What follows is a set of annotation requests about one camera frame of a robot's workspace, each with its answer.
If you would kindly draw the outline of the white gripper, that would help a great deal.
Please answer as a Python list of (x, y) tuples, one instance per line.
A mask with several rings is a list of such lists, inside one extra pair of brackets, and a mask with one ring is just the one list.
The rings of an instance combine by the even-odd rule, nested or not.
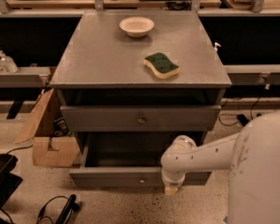
[(179, 135), (161, 156), (161, 178), (164, 194), (174, 195), (178, 192), (189, 171), (191, 152), (196, 147), (188, 136)]

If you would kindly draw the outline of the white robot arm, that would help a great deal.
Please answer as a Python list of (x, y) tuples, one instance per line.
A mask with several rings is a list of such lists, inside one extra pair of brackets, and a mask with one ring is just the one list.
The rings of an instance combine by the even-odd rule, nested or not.
[(259, 116), (237, 134), (198, 147), (179, 135), (161, 157), (165, 186), (190, 172), (229, 171), (228, 224), (280, 224), (280, 112)]

